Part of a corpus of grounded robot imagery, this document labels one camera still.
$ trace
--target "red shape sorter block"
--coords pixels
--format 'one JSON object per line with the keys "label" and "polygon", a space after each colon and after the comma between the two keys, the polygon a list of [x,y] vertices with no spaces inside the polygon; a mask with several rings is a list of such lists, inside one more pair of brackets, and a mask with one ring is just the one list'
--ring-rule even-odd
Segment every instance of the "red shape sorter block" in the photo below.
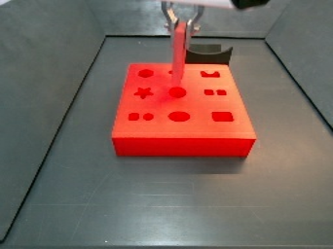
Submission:
{"label": "red shape sorter block", "polygon": [[112,130],[117,156],[244,157],[256,140],[226,65],[131,64]]}

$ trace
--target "table surface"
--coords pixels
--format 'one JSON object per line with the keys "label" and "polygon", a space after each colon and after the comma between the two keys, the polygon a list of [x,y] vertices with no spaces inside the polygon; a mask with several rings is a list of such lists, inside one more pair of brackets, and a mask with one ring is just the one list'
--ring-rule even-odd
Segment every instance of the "table surface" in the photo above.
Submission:
{"label": "table surface", "polygon": [[117,158],[109,132],[131,62],[167,38],[108,38],[2,244],[333,245],[333,136],[262,40],[230,69],[258,135],[239,158]]}

